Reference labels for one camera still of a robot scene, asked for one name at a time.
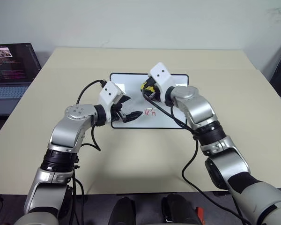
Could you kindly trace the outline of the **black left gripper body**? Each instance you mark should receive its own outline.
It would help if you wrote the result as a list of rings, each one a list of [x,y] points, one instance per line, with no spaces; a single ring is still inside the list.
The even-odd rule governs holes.
[[[116,104],[111,106],[111,122],[122,120],[123,122],[126,119],[126,114],[122,110],[123,103],[125,102],[125,97],[122,97]]]

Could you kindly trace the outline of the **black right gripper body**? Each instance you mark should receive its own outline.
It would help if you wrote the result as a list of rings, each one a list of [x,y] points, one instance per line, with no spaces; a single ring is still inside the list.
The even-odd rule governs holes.
[[[155,85],[155,92],[157,92],[157,93],[160,94],[160,90],[159,90],[159,88],[157,87],[156,82],[154,81],[153,78],[148,78],[146,81],[149,82],[150,84],[154,84],[154,85]]]

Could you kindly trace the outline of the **dark rounded shape with red tab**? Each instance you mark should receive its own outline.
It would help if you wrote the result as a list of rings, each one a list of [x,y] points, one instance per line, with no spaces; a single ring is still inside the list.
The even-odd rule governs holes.
[[[165,223],[203,225],[191,202],[178,194],[169,194],[161,202]]]

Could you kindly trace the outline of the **dark open laptop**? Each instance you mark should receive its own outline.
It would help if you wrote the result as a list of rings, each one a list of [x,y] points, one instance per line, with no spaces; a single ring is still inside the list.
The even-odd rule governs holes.
[[[40,70],[31,43],[0,45],[0,117],[11,114]]]

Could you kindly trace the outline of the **white whiteboard with black frame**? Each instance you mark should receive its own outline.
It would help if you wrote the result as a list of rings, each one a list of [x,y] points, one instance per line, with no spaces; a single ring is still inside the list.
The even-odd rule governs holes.
[[[114,129],[180,129],[176,122],[151,105],[141,93],[141,85],[148,79],[147,74],[111,73],[110,81],[114,82],[131,99],[123,103],[123,111],[141,111],[142,115],[128,123],[115,121]]]

